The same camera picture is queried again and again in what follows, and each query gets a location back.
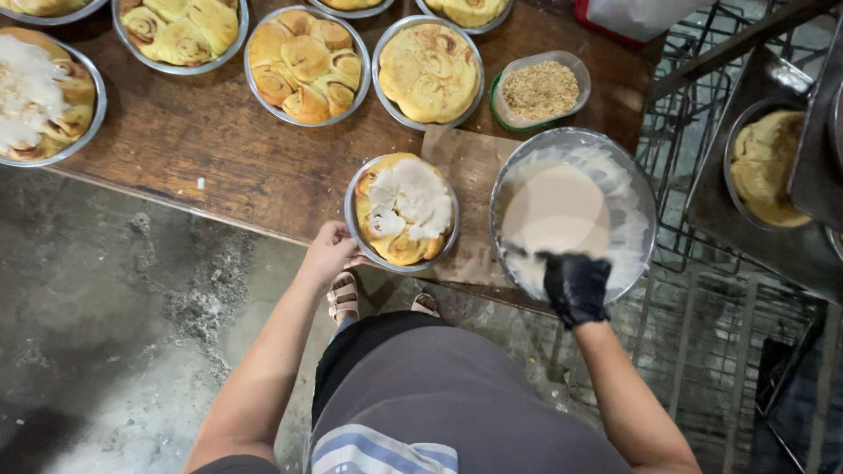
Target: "white container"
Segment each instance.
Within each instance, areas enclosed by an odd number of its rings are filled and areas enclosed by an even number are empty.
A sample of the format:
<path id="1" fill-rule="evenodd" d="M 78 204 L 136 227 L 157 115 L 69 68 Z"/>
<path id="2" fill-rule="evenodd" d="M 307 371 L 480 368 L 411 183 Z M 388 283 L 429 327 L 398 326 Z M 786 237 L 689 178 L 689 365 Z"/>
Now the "white container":
<path id="1" fill-rule="evenodd" d="M 527 120 L 521 116 L 518 116 L 515 112 L 512 111 L 512 109 L 509 108 L 509 105 L 507 105 L 507 101 L 503 98 L 503 81 L 506 80 L 507 74 L 513 71 L 518 71 L 545 61 L 556 61 L 562 66 L 568 66 L 568 68 L 571 69 L 571 72 L 574 73 L 574 77 L 577 78 L 577 86 L 580 89 L 580 95 L 577 97 L 577 103 L 574 104 L 573 108 L 565 112 L 564 114 L 548 117 L 541 120 Z M 574 56 L 570 52 L 548 51 L 543 52 L 541 54 L 537 54 L 535 56 L 528 56 L 510 62 L 509 66 L 507 66 L 507 68 L 503 70 L 501 78 L 497 82 L 495 92 L 492 95 L 492 105 L 495 107 L 497 118 L 502 121 L 504 125 L 511 128 L 531 128 L 536 127 L 542 123 L 546 123 L 548 121 L 554 121 L 558 118 L 576 114 L 580 109 L 582 109 L 583 105 L 585 105 L 585 102 L 586 100 L 588 100 L 588 96 L 590 94 L 591 76 L 588 75 L 588 69 L 586 69 L 585 64 L 583 64 L 583 62 L 580 61 L 578 57 Z"/>
<path id="2" fill-rule="evenodd" d="M 586 18 L 631 40 L 646 43 L 716 0 L 588 0 Z"/>

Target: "wooden table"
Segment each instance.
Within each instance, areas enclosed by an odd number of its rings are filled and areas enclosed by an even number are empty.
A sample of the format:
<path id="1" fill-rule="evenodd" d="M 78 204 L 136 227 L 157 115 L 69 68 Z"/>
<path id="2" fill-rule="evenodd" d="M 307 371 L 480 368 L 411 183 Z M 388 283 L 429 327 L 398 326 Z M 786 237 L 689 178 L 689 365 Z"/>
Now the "wooden table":
<path id="1" fill-rule="evenodd" d="M 292 4 L 250 1 L 250 27 Z M 371 54 L 386 28 L 420 13 L 412 0 L 396 0 L 384 13 L 350 23 Z M 11 24 L 0 20 L 1 26 Z M 307 245 L 325 220 L 343 218 L 346 186 L 365 159 L 394 151 L 419 154 L 421 149 L 422 132 L 393 119 L 374 87 L 344 121 L 331 127 L 297 127 L 278 120 L 252 95 L 242 52 L 199 76 L 154 71 L 118 41 L 108 7 L 46 32 L 86 54 L 102 72 L 108 92 L 105 122 L 94 140 L 48 168 L 62 175 Z M 517 58 L 553 50 L 580 57 L 591 74 L 591 97 L 563 125 L 605 133 L 634 153 L 643 94 L 661 54 L 660 41 L 642 52 L 627 50 L 580 26 L 573 4 L 563 0 L 519 0 L 502 25 L 474 41 L 486 69 L 486 90 Z M 540 132 L 501 127 L 488 95 L 461 127 L 522 141 Z M 205 179 L 204 189 L 197 186 L 199 178 Z M 512 288 L 453 286 L 537 308 Z"/>

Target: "cream cheese frosting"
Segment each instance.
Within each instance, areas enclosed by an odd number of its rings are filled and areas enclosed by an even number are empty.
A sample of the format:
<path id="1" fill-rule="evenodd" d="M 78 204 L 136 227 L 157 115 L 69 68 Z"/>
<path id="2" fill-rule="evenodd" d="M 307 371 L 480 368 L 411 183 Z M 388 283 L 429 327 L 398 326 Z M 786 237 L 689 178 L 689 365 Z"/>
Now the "cream cheese frosting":
<path id="1" fill-rule="evenodd" d="M 403 160 L 381 171 L 368 196 L 372 233 L 379 238 L 398 235 L 410 225 L 410 240 L 436 239 L 451 224 L 450 192 L 420 161 Z"/>
<path id="2" fill-rule="evenodd" d="M 47 51 L 0 35 L 0 150 L 37 145 L 47 121 L 62 117 L 69 105 L 57 80 L 67 74 Z"/>

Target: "brown parchment paper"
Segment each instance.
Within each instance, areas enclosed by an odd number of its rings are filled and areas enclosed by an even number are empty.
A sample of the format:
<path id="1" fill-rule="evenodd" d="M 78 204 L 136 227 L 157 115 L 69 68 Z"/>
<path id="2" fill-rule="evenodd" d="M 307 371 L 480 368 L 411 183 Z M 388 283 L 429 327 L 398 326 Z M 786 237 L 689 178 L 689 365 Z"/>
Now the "brown parchment paper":
<path id="1" fill-rule="evenodd" d="M 459 237 L 448 257 L 420 277 L 514 287 L 495 256 L 489 230 L 489 201 L 497 173 L 520 144 L 448 127 L 427 127 L 421 158 L 445 175 L 457 195 Z"/>

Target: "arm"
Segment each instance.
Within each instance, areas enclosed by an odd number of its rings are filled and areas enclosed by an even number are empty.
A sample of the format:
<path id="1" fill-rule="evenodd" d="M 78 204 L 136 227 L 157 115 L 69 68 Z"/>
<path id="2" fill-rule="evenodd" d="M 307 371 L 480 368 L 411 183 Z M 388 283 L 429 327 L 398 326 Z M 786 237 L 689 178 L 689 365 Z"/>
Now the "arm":
<path id="1" fill-rule="evenodd" d="M 184 472 L 227 455 L 258 455 L 275 461 L 272 446 L 293 391 L 319 299 L 352 258 L 357 244 L 346 225 L 329 222 L 252 344 L 228 377 L 202 422 Z"/>
<path id="2" fill-rule="evenodd" d="M 685 437 L 632 366 L 603 306 L 611 265 L 583 255 L 538 254 L 545 290 L 573 328 L 609 441 L 638 474 L 701 473 Z"/>
<path id="3" fill-rule="evenodd" d="M 606 321 L 574 328 L 610 443 L 638 474 L 700 473 L 694 453 Z"/>

